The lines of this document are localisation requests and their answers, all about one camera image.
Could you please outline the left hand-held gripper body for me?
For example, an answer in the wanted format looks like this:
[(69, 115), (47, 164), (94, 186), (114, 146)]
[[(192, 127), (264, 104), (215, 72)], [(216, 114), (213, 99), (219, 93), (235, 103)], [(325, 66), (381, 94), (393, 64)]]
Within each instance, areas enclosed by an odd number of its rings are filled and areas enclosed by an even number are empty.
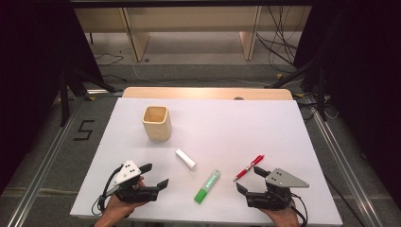
[(157, 186), (142, 187), (139, 185), (143, 173), (133, 160), (128, 160), (117, 169), (117, 175), (113, 180), (113, 188), (105, 193), (105, 196), (116, 195), (126, 203), (156, 201), (159, 193)]

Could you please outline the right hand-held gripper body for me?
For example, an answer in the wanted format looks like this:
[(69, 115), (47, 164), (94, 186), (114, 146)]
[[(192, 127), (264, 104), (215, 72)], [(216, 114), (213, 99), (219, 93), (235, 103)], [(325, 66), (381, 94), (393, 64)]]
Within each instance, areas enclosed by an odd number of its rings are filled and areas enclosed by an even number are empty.
[(249, 207), (268, 209), (272, 211), (284, 210), (289, 207), (293, 194), (291, 187), (308, 188), (309, 183), (293, 176), (281, 168), (270, 171), (267, 178), (263, 178), (266, 185), (264, 192), (249, 192), (245, 195)]

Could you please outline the red pen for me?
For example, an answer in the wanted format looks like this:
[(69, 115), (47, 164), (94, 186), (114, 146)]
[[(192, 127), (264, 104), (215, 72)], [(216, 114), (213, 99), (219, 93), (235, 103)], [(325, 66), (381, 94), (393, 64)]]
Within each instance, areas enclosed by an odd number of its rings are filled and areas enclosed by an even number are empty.
[(237, 173), (233, 179), (233, 181), (237, 181), (242, 178), (252, 167), (257, 165), (261, 160), (264, 159), (265, 155), (258, 155), (253, 161), (251, 161), (244, 169), (242, 169), (239, 173)]

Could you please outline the white cylindrical stick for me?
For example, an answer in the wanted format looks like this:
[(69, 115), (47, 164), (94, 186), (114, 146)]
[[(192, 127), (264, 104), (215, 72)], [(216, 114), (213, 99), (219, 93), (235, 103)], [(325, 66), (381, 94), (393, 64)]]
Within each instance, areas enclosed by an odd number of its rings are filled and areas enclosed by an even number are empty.
[(183, 152), (180, 148), (175, 151), (175, 154), (188, 166), (191, 170), (193, 170), (197, 163), (190, 158), (185, 152)]

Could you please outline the green marker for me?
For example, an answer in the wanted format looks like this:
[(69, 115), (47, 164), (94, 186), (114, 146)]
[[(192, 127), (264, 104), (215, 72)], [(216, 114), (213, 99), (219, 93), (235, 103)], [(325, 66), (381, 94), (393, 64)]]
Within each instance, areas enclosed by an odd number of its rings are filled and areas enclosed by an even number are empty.
[(194, 197), (194, 201), (198, 204), (201, 204), (203, 200), (206, 198), (212, 187), (215, 185), (217, 180), (220, 177), (220, 172), (218, 170), (214, 170), (211, 175), (208, 177), (204, 185), (198, 191), (196, 196)]

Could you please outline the beige square pen holder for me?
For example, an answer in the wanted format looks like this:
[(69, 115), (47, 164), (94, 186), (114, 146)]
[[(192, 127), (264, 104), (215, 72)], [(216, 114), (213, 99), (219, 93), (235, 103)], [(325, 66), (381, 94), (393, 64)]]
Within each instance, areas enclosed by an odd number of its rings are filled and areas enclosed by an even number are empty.
[(171, 136), (171, 121), (166, 106), (147, 106), (142, 122), (150, 140), (165, 141)]

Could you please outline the person's right hand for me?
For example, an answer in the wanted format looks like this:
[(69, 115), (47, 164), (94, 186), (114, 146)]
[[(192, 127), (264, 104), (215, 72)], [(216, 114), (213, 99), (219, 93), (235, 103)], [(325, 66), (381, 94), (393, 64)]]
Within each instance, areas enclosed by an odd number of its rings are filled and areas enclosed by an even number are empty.
[(266, 214), (276, 227), (300, 227), (297, 214), (291, 208), (278, 211), (261, 209), (261, 212)]

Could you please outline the person's left hand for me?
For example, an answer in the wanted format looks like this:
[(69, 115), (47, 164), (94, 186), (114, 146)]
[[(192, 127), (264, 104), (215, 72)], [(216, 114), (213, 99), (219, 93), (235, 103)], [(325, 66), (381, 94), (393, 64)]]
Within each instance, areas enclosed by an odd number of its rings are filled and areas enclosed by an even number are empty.
[(112, 195), (102, 216), (94, 224), (94, 227), (114, 227), (120, 220), (128, 217), (136, 208), (142, 205), (145, 205), (145, 203), (126, 203), (116, 195)]

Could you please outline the white board sheet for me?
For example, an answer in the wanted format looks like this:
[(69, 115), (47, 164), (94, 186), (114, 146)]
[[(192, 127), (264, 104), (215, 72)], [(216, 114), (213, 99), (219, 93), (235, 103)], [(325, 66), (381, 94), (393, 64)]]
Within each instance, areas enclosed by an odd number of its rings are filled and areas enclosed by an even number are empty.
[[(147, 106), (166, 106), (171, 136), (150, 140), (142, 119)], [(196, 163), (191, 170), (175, 154), (180, 148)], [(293, 100), (200, 100), (120, 98), (71, 210), (91, 218), (93, 205), (112, 172), (128, 160), (152, 164), (147, 185), (168, 179), (157, 201), (134, 211), (133, 220), (267, 225), (269, 219), (246, 203), (236, 183), (261, 192), (262, 177), (235, 175), (258, 155), (260, 167), (280, 167), (309, 183), (296, 188), (296, 206), (308, 213), (311, 226), (340, 226), (340, 214), (325, 182), (298, 105)], [(220, 177), (201, 204), (194, 197), (214, 170)]]

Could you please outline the wooden table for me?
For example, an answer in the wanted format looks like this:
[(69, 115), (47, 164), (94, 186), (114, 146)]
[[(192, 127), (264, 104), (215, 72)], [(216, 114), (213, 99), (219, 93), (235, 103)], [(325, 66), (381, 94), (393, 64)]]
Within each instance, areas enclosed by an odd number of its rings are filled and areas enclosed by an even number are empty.
[(292, 100), (292, 94), (287, 89), (255, 88), (129, 87), (124, 91), (122, 97)]

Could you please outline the black stand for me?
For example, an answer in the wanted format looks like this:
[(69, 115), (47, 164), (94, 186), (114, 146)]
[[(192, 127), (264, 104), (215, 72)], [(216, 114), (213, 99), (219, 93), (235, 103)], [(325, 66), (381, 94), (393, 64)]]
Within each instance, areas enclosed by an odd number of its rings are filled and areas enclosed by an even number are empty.
[(96, 79), (94, 76), (91, 76), (81, 69), (72, 67), (63, 70), (59, 77), (62, 127), (67, 123), (70, 117), (67, 89), (70, 89), (77, 97), (84, 97), (88, 94), (88, 90), (83, 84), (84, 81), (89, 81), (110, 93), (121, 92), (121, 89), (114, 88), (113, 86), (105, 83), (102, 78)]
[(301, 75), (304, 75), (304, 81), (301, 85), (301, 89), (303, 92), (311, 92), (314, 88), (317, 88), (317, 112), (319, 113), (322, 120), (325, 121), (326, 115), (324, 112), (324, 69), (322, 61), (320, 59), (313, 58), (304, 66), (297, 69), (295, 72), (290, 73), (287, 77), (279, 79), (272, 85), (265, 85), (265, 88), (279, 89)]

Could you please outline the dark curtain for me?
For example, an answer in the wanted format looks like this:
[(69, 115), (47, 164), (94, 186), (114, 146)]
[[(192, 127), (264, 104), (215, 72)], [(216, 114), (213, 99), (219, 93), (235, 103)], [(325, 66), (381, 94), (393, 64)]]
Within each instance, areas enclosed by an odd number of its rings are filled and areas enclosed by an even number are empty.
[(401, 208), (401, 0), (315, 0), (295, 65), (325, 36), (325, 89)]
[(0, 2), (0, 194), (30, 151), (65, 69), (102, 76), (73, 9)]

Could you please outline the light wooden desk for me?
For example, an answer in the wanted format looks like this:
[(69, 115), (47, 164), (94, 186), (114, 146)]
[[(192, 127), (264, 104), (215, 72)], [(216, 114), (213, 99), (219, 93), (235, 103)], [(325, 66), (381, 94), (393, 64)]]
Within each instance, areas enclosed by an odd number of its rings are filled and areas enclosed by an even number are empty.
[(143, 59), (152, 32), (237, 32), (244, 58), (253, 57), (258, 31), (302, 31), (310, 6), (76, 9), (86, 33), (124, 33), (132, 59)]

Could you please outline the aluminium floor rail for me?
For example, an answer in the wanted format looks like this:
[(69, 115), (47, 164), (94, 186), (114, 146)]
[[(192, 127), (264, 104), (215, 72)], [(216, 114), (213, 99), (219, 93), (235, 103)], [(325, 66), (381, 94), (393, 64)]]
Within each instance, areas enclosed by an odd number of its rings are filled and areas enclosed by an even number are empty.
[(83, 102), (83, 97), (76, 97), (72, 101), (70, 115), (67, 117), (65, 122), (58, 127), (57, 133), (52, 140), (50, 147), (47, 149), (45, 156), (41, 160), (39, 168), (35, 172), (32, 181), (29, 183), (28, 187), (23, 189), (20, 193), (21, 199), (16, 205), (15, 210), (12, 212), (12, 216), (7, 222), (7, 227), (22, 227), (24, 225), (26, 217), (29, 214), (34, 201), (39, 195), (40, 189), (42, 188), (44, 181), (57, 158), (57, 155), (61, 151), (61, 147), (67, 137), (67, 133), (70, 131), (77, 111)]
[(314, 120), (317, 123), (338, 168), (340, 169), (340, 173), (366, 222), (366, 227), (383, 227), (383, 223), (380, 220), (373, 203), (369, 199), (368, 194), (363, 189), (361, 183), (357, 179), (357, 175), (343, 154), (334, 133), (331, 131), (328, 123), (323, 120), (325, 113), (319, 113), (317, 108), (314, 108), (313, 114)]

